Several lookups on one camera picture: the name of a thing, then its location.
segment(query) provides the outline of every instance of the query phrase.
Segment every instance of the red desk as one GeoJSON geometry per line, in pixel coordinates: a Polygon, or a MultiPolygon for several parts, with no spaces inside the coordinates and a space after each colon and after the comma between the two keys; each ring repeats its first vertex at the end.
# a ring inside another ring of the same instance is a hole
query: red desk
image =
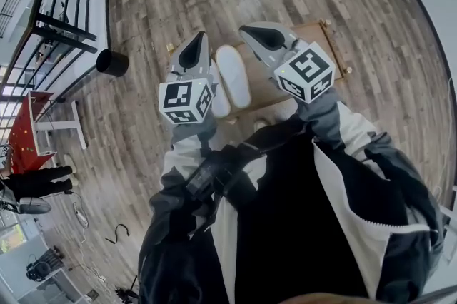
{"type": "Polygon", "coordinates": [[[13,147],[13,171],[23,173],[25,171],[38,170],[42,165],[51,159],[56,152],[46,149],[40,151],[36,141],[37,131],[53,131],[58,129],[76,129],[83,149],[86,149],[86,142],[79,123],[76,103],[71,103],[74,121],[37,122],[45,105],[49,102],[52,93],[30,91],[22,101],[19,113],[14,120],[13,127],[9,134],[8,142],[13,147]]]}

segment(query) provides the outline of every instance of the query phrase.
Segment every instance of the black jacket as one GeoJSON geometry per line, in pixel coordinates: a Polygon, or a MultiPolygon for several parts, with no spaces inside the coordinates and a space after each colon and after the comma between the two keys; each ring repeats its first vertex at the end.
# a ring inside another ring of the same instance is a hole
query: black jacket
{"type": "Polygon", "coordinates": [[[239,211],[222,198],[206,230],[211,202],[193,202],[186,180],[216,124],[174,129],[140,252],[140,303],[279,303],[316,292],[406,303],[421,294],[443,229],[411,162],[333,90],[247,143],[271,145],[291,125],[307,133],[243,168],[256,198],[239,211]]]}

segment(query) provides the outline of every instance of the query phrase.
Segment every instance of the jacket sleeve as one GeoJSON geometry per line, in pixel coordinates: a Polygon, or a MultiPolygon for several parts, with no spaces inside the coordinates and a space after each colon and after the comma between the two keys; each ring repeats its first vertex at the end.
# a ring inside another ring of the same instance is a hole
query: jacket sleeve
{"type": "Polygon", "coordinates": [[[139,254],[140,303],[227,303],[211,231],[194,235],[209,206],[191,199],[186,189],[186,181],[210,152],[215,132],[212,115],[201,124],[173,129],[162,190],[149,201],[154,215],[139,254]]]}
{"type": "Polygon", "coordinates": [[[397,183],[403,191],[408,223],[430,226],[430,272],[434,271],[443,248],[443,227],[439,205],[423,184],[406,155],[359,113],[351,111],[330,88],[310,104],[298,101],[297,114],[320,142],[354,157],[380,177],[397,183]]]}
{"type": "Polygon", "coordinates": [[[393,147],[391,137],[378,131],[361,114],[351,111],[334,88],[310,104],[299,102],[297,114],[318,140],[354,157],[380,177],[389,179],[392,173],[401,171],[422,181],[412,162],[393,147]],[[389,161],[390,168],[378,165],[377,156],[389,161]]]}

